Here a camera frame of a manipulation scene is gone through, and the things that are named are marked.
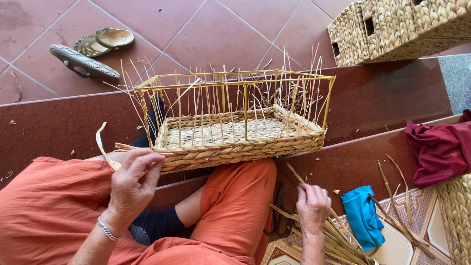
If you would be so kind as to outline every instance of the gray stone floor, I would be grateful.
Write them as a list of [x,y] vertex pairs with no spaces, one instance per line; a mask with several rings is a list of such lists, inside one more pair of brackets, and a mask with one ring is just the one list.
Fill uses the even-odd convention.
[[438,57],[453,114],[471,109],[471,53]]

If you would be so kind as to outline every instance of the green sandal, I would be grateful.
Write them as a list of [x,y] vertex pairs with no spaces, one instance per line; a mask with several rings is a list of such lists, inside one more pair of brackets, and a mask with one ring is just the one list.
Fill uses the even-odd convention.
[[112,50],[128,49],[135,42],[129,30],[104,28],[78,39],[73,49],[87,57],[96,57]]

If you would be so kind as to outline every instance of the person's right hand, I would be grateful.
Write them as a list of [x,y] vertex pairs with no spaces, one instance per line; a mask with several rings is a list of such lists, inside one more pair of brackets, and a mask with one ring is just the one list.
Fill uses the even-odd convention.
[[110,203],[101,219],[115,237],[131,225],[154,197],[164,159],[151,149],[131,150],[121,168],[111,176]]
[[332,201],[319,186],[302,183],[298,188],[298,209],[301,229],[305,235],[322,235],[324,222],[330,214]]

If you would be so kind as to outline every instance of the orange pants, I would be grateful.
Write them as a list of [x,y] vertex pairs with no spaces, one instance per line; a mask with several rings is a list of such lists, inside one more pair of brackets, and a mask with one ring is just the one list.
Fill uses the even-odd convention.
[[[102,161],[34,160],[0,190],[0,264],[66,264],[104,211],[112,173]],[[163,238],[147,248],[126,231],[109,264],[260,262],[275,178],[271,159],[219,166],[203,189],[203,217],[190,239]]]

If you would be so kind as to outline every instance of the chain bracelet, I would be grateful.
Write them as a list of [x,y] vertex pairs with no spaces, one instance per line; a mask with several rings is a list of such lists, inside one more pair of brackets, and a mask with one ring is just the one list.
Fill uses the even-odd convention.
[[101,227],[101,229],[103,229],[103,232],[105,232],[109,239],[113,241],[118,241],[121,239],[121,237],[115,237],[111,234],[111,232],[108,230],[108,227],[106,227],[106,225],[101,221],[100,217],[98,217],[98,225]]

